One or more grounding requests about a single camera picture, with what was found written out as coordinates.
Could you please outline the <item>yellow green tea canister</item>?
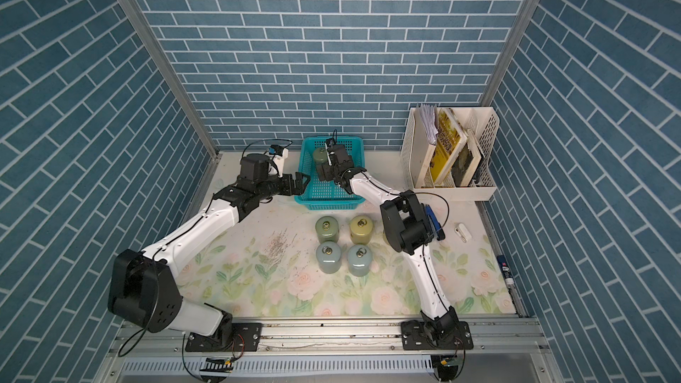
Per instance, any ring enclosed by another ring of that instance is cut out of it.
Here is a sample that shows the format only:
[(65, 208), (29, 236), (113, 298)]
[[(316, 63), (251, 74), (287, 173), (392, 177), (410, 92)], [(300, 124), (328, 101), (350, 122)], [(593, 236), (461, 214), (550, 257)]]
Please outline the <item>yellow green tea canister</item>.
[(320, 243), (334, 242), (340, 239), (340, 226), (333, 216), (322, 216), (316, 221), (315, 230)]

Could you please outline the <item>olive green tea canister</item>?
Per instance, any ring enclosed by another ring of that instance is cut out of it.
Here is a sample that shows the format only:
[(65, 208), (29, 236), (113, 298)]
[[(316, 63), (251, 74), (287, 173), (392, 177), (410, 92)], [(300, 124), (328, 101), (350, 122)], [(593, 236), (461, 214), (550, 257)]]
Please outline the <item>olive green tea canister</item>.
[(366, 215), (355, 216), (349, 224), (350, 239), (355, 245), (368, 245), (372, 240), (374, 222)]

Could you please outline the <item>grey blue tea canister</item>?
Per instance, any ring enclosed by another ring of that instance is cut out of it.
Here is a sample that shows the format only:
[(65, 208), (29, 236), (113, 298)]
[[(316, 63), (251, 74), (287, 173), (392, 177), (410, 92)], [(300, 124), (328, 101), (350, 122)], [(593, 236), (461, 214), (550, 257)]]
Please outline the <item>grey blue tea canister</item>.
[(326, 241), (316, 251), (319, 269), (325, 274), (336, 273), (342, 265), (342, 250), (336, 242)]

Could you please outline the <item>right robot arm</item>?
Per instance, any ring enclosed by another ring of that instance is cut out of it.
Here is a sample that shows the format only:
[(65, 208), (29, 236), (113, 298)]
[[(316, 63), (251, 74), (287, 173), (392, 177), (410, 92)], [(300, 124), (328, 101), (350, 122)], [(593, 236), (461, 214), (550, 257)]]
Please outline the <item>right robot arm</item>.
[(447, 299), (434, 268), (430, 244), (441, 240), (443, 227), (429, 206), (413, 191), (398, 193), (356, 165), (346, 147), (334, 138), (324, 146), (326, 159), (317, 166), (322, 181), (332, 181), (346, 193), (358, 195), (381, 211), (388, 244), (406, 261), (420, 299), (422, 337), (435, 349), (473, 347), (467, 324)]

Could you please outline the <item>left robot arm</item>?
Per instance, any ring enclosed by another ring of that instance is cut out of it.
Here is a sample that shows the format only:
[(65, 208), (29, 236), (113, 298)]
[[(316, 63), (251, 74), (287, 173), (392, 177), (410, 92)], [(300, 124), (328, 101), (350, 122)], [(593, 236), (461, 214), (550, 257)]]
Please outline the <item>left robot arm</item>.
[(286, 159), (286, 151), (242, 157), (236, 181), (214, 193), (205, 209), (154, 244), (120, 253), (113, 263), (108, 310), (149, 333), (172, 329), (218, 346), (229, 345), (232, 315), (184, 299), (177, 279), (217, 236), (246, 219), (262, 202), (305, 192), (310, 176), (284, 173)]

